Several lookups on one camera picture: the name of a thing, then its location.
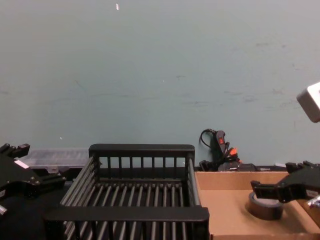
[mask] black object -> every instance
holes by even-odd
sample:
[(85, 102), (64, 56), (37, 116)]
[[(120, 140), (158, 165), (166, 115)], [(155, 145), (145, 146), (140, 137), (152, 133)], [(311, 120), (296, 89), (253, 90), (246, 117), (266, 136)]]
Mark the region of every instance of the black object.
[(270, 202), (268, 199), (256, 199), (255, 193), (249, 194), (248, 211), (262, 220), (278, 220), (283, 213), (283, 204), (279, 201)]
[[(203, 140), (203, 135), (209, 133), (212, 135), (210, 145)], [(222, 130), (215, 131), (213, 129), (205, 129), (200, 134), (199, 141), (211, 149), (212, 161), (201, 161), (200, 168), (205, 172), (216, 172), (219, 170), (219, 166), (224, 163), (240, 164), (240, 159), (237, 153), (233, 153), (234, 149), (230, 146), (230, 142), (225, 140), (226, 133)]]
[(257, 172), (285, 172), (287, 168), (277, 165), (259, 165), (255, 166)]
[(277, 199), (288, 203), (297, 199), (311, 199), (320, 193), (320, 166), (308, 161), (303, 163), (287, 163), (289, 173), (276, 184), (262, 184), (251, 181), (251, 186), (257, 198)]
[[(44, 215), (48, 240), (209, 239), (209, 211), (200, 205), (192, 145), (95, 144), (89, 156), (60, 206)], [(134, 167), (136, 161), (140, 167)], [(180, 175), (178, 161), (185, 163)]]
[(14, 158), (28, 154), (30, 145), (0, 147), (0, 200), (11, 196), (28, 198), (63, 187), (66, 179), (58, 174), (38, 176), (23, 162)]
[(37, 198), (12, 196), (0, 200), (0, 204), (8, 209), (0, 217), (0, 239), (45, 240), (42, 215), (49, 207), (59, 204), (68, 188), (67, 183), (63, 188), (41, 194)]
[(225, 162), (218, 167), (218, 172), (256, 172), (257, 167), (252, 163), (239, 163), (238, 161)]

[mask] black wire basket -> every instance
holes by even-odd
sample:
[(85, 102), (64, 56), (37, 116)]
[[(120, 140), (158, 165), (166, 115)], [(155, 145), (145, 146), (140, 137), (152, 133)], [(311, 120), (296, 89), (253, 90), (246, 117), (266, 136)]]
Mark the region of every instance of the black wire basket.
[(194, 159), (192, 145), (92, 145), (60, 205), (43, 216), (47, 240), (208, 240)]

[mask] black power cord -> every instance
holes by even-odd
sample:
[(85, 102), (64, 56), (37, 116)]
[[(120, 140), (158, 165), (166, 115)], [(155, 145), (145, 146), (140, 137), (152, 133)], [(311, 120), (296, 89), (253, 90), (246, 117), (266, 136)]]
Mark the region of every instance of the black power cord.
[[(204, 134), (211, 134), (212, 139), (210, 144), (207, 144), (204, 139)], [(211, 128), (205, 129), (201, 132), (199, 142), (202, 142), (204, 145), (209, 147), (212, 152), (212, 162), (201, 161), (200, 166), (203, 171), (217, 171), (218, 167), (226, 162), (240, 162), (238, 154), (233, 151), (234, 148), (230, 147), (230, 142), (225, 142), (225, 132), (224, 131), (215, 131)]]

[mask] teal wall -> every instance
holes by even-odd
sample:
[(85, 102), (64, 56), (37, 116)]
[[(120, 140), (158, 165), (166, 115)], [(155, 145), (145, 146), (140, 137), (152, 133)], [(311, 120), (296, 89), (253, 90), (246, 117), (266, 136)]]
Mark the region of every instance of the teal wall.
[(245, 162), (317, 162), (296, 95), (320, 81), (319, 6), (0, 0), (0, 143), (193, 144), (199, 161), (214, 128)]

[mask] black cable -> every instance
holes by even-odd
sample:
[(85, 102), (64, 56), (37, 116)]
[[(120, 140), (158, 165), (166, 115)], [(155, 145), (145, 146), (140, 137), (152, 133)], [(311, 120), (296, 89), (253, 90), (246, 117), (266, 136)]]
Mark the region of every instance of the black cable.
[[(205, 133), (211, 133), (212, 135), (214, 135), (216, 132), (217, 132), (217, 131), (215, 131), (215, 130), (213, 130), (213, 129), (211, 129), (211, 128), (208, 128), (208, 129), (203, 130), (203, 131), (201, 132), (201, 134), (200, 134), (199, 142), (202, 142), (204, 145), (206, 145), (207, 147), (209, 147), (210, 149), (212, 149), (212, 147), (204, 141), (203, 135), (204, 135)], [(217, 163), (218, 166), (221, 165), (221, 164), (223, 164), (223, 163), (225, 163), (225, 162), (231, 162), (231, 161), (238, 161), (238, 160), (239, 160), (237, 153), (234, 154), (234, 155), (229, 156), (229, 154), (231, 153), (231, 151), (234, 149), (233, 147), (231, 147), (231, 148), (229, 149), (229, 146), (230, 146), (230, 142), (226, 142), (226, 143), (225, 143), (225, 149), (224, 149), (224, 152), (222, 153), (222, 156), (220, 157), (220, 159), (218, 159), (218, 160), (216, 161), (216, 163)]]
[(199, 138), (199, 142), (202, 142), (204, 145), (206, 145), (207, 147), (209, 147), (211, 149), (211, 146), (209, 144), (207, 144), (204, 139), (202, 138), (203, 134), (204, 133), (211, 133), (211, 134), (215, 134), (217, 131), (211, 129), (211, 128), (208, 128), (208, 129), (205, 129), (201, 132), (200, 134), (200, 138)]

